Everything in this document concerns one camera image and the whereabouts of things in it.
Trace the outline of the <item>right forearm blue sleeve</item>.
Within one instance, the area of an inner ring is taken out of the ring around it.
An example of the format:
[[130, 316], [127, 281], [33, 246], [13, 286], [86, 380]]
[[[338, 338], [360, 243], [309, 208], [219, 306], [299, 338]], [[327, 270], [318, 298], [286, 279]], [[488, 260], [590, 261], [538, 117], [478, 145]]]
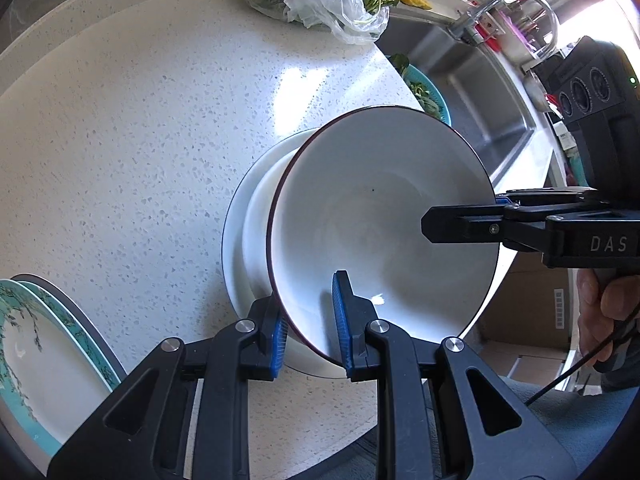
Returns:
[[604, 392], [614, 392], [629, 388], [638, 388], [639, 377], [639, 356], [628, 354], [625, 361], [616, 370], [606, 362], [597, 362], [594, 368], [601, 375], [601, 388]]

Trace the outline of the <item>person's right hand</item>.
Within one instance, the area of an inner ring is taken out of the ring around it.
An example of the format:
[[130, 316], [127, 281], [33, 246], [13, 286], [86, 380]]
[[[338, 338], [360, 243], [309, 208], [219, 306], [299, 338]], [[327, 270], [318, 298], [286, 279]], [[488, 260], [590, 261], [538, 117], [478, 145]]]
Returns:
[[[615, 321], [623, 321], [639, 303], [639, 278], [626, 276], [609, 282], [602, 289], [593, 270], [577, 273], [579, 297], [579, 350], [582, 356], [610, 336]], [[627, 348], [626, 356], [639, 355], [639, 332], [636, 330]]]

